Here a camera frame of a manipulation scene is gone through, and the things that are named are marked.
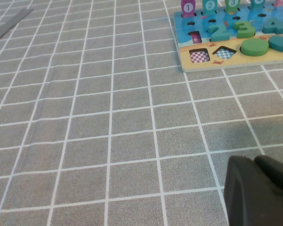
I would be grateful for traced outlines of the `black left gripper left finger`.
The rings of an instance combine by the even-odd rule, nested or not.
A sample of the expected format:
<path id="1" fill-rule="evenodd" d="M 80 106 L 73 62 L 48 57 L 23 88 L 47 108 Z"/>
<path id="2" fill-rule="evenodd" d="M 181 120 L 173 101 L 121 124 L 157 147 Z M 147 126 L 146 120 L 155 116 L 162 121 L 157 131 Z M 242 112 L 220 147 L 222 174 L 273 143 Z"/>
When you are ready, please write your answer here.
<path id="1" fill-rule="evenodd" d="M 244 156 L 228 160 L 224 199 L 231 226 L 283 226 L 283 191 Z"/>

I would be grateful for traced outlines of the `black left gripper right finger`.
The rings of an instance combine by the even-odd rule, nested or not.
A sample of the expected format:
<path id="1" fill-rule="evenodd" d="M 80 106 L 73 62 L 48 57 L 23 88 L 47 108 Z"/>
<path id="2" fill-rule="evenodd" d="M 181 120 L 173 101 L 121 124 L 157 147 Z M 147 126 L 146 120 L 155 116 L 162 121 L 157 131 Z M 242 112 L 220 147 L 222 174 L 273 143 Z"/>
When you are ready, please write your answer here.
<path id="1" fill-rule="evenodd" d="M 268 179 L 283 191 L 283 163 L 266 155 L 259 155 L 254 159 L 256 165 L 264 172 Z"/>

